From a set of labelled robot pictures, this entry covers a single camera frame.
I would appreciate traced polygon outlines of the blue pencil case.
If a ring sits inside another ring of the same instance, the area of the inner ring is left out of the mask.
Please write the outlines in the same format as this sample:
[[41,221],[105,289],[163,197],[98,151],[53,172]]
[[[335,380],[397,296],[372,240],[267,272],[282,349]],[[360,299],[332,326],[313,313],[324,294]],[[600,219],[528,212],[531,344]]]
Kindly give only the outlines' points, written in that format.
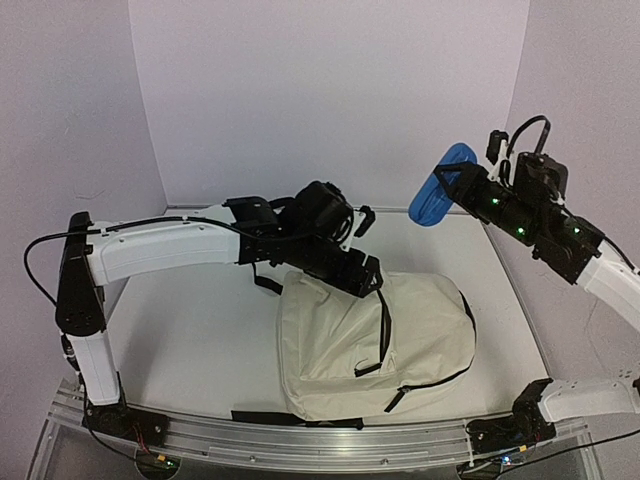
[[463,162],[476,164],[476,154],[467,144],[456,143],[446,151],[411,201],[408,215],[414,223],[423,227],[432,227],[444,219],[451,209],[453,201],[441,185],[436,175],[436,169]]

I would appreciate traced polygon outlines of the cream white backpack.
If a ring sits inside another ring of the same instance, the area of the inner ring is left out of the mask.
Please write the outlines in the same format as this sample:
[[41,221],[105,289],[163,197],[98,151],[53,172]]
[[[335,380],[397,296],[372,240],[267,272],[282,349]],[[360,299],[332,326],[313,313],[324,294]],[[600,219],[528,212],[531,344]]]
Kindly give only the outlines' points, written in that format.
[[476,321],[438,274],[390,272],[364,298],[288,272],[276,317],[283,412],[234,410],[236,422],[360,429],[433,404],[472,366]]

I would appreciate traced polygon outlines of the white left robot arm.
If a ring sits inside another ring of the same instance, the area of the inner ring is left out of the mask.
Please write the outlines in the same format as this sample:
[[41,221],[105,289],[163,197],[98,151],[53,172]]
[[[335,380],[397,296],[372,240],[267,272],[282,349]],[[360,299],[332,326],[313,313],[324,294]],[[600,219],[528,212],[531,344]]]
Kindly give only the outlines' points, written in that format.
[[364,298],[383,284],[377,258],[352,248],[375,220],[367,206],[343,200],[323,204],[292,197],[229,199],[201,215],[173,215],[129,222],[94,223],[72,216],[66,231],[33,240],[27,250],[64,243],[55,308],[63,349],[84,385],[97,420],[114,435],[127,434],[134,413],[125,406],[107,334],[106,285],[199,264],[286,264],[331,287]]

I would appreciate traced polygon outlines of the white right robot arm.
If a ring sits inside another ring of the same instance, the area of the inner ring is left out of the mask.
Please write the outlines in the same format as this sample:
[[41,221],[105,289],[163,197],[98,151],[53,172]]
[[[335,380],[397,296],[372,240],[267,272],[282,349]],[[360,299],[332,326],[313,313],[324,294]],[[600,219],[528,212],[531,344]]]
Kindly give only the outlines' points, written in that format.
[[[523,154],[513,181],[506,180],[507,172],[507,161],[499,163],[496,178],[471,162],[434,170],[448,199],[529,246],[534,259],[590,294],[591,316],[608,310],[625,321],[624,332],[638,333],[639,270],[605,233],[570,212],[565,200],[566,167],[545,155]],[[639,367],[610,369],[602,379],[546,380],[533,409],[548,423],[636,414]]]

